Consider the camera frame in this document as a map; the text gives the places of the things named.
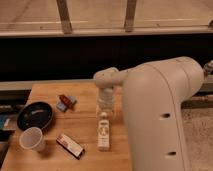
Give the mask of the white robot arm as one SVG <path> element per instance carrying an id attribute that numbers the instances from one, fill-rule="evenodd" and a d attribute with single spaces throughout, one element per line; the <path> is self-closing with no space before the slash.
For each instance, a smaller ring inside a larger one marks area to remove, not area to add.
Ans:
<path id="1" fill-rule="evenodd" d="M 114 88 L 122 88 L 133 171 L 190 171 L 181 104 L 200 90 L 211 72 L 213 60 L 200 65 L 190 57 L 177 57 L 94 74 L 100 108 L 110 107 Z"/>

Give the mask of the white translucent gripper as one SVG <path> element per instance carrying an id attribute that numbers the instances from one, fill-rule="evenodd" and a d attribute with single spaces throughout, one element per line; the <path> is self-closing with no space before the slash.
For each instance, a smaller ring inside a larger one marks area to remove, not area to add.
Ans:
<path id="1" fill-rule="evenodd" d="M 97 105 L 101 111 L 106 111 L 109 115 L 113 115 L 115 106 L 115 89 L 113 87 L 99 88 Z"/>

